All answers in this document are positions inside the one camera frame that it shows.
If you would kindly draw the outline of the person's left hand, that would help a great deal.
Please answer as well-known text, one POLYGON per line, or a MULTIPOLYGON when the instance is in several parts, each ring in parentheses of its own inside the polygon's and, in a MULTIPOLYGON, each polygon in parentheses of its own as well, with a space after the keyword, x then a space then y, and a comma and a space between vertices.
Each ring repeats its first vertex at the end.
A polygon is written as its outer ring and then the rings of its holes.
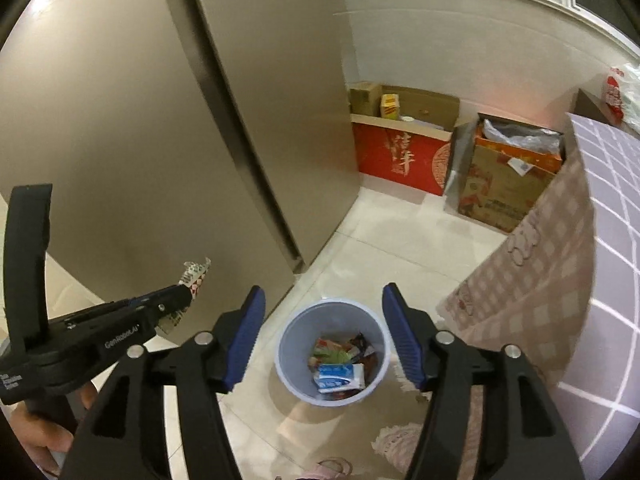
POLYGON ((32 414, 24 402, 6 412, 9 425, 24 451, 47 479, 56 479, 61 466, 56 456, 63 456, 73 444, 74 434, 54 422, 32 414))

